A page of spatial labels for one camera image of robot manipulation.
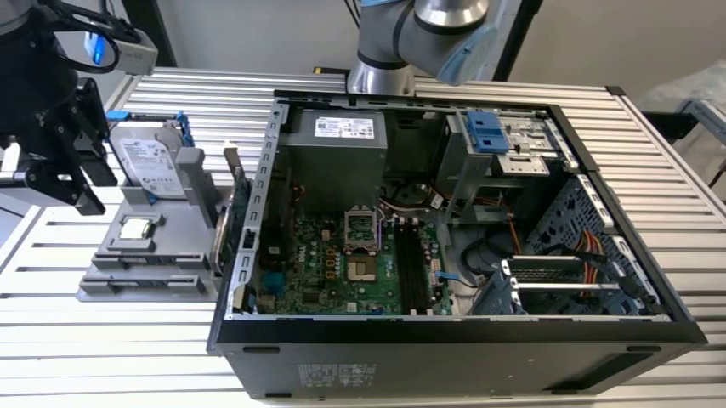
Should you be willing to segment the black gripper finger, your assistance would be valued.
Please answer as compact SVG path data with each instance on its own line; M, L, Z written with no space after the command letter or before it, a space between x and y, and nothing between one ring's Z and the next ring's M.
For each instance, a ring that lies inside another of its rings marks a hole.
M53 92L49 120L54 179L78 183L81 176L87 175L95 186L117 185L103 144L110 137L110 125L95 79L81 78L75 85L67 82Z
M19 144L5 150L2 194L39 207L74 207L81 215L101 216L106 206L95 195L83 173L81 178L49 161L35 160Z

